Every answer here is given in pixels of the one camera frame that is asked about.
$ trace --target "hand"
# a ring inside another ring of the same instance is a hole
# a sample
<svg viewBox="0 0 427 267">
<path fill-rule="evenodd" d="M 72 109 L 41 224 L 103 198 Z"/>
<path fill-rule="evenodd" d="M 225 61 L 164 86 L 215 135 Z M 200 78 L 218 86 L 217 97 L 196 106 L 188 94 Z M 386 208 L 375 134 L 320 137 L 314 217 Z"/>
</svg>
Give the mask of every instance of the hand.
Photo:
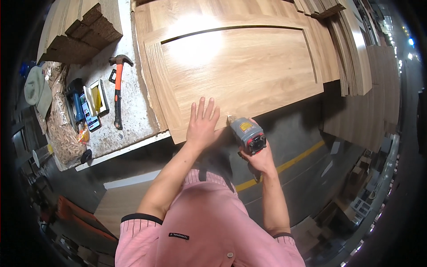
<svg viewBox="0 0 427 267">
<path fill-rule="evenodd" d="M 203 114 L 205 109 L 204 97 L 200 98 L 197 113 L 196 103 L 191 104 L 190 123 L 187 129 L 187 144 L 200 152 L 215 142 L 224 130 L 223 128 L 215 131 L 215 126 L 219 119 L 219 107 L 215 108 L 211 118 L 214 103 L 214 99 L 210 98 L 205 114 Z"/>
<path fill-rule="evenodd" d="M 249 118 L 249 120 L 253 123 L 257 123 L 251 118 Z M 242 156 L 248 159 L 252 166 L 262 172 L 263 175 L 268 172 L 276 171 L 276 167 L 274 166 L 273 162 L 273 154 L 271 152 L 270 144 L 268 143 L 268 141 L 267 147 L 255 155 L 246 154 L 242 147 L 239 147 L 239 150 Z"/>
</svg>

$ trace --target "shirt label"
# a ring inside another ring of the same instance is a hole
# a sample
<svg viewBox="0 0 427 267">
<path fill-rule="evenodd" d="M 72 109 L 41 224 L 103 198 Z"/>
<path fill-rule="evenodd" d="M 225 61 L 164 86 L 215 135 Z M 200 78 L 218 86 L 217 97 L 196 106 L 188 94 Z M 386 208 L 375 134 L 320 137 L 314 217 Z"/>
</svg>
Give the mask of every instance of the shirt label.
<svg viewBox="0 0 427 267">
<path fill-rule="evenodd" d="M 175 238 L 182 238 L 185 240 L 189 240 L 190 237 L 188 235 L 182 235 L 182 234 L 177 234 L 177 233 L 169 233 L 169 236 L 175 237 Z"/>
</svg>

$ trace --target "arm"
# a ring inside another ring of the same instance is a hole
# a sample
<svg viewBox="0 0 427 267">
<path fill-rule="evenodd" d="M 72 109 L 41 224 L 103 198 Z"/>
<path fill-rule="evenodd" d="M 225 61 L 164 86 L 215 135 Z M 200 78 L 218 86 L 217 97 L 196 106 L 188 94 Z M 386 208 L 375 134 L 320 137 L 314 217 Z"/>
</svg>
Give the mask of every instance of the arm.
<svg viewBox="0 0 427 267">
<path fill-rule="evenodd" d="M 219 119 L 219 107 L 214 109 L 214 99 L 209 100 L 205 114 L 205 98 L 200 98 L 196 113 L 196 103 L 191 105 L 187 142 L 168 164 L 161 170 L 143 197 L 137 213 L 145 213 L 164 219 L 170 204 L 180 192 L 185 176 L 200 153 L 210 146 L 222 132 L 215 131 Z"/>
<path fill-rule="evenodd" d="M 240 152 L 263 176 L 263 217 L 266 231 L 271 236 L 291 233 L 288 208 L 274 166 L 270 144 L 267 141 L 267 147 L 253 156 L 246 154 L 241 148 Z"/>
</svg>

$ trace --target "power drill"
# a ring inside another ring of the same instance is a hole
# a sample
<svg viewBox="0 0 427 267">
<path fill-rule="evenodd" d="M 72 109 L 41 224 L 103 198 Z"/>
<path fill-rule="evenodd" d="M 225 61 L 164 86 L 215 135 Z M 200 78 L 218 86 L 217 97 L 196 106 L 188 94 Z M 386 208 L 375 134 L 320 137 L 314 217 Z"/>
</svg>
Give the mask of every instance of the power drill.
<svg viewBox="0 0 427 267">
<path fill-rule="evenodd" d="M 246 154 L 255 155 L 267 147 L 267 139 L 264 131 L 258 124 L 251 122 L 247 118 L 237 119 L 236 116 L 232 115 L 227 117 L 227 121 L 233 130 L 239 146 L 243 148 Z M 261 172 L 255 169 L 240 152 L 238 152 L 238 155 L 248 162 L 249 171 L 254 175 L 254 180 L 259 183 Z"/>
</svg>

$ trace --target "hat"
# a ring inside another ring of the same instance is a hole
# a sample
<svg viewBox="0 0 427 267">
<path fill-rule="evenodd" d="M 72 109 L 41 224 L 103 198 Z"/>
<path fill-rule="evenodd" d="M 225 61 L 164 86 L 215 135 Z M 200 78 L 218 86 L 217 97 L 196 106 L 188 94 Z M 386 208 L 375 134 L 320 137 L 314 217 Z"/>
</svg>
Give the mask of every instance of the hat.
<svg viewBox="0 0 427 267">
<path fill-rule="evenodd" d="M 25 100 L 36 107 L 40 115 L 45 118 L 52 103 L 52 91 L 41 73 L 41 67 L 32 67 L 24 85 Z"/>
</svg>

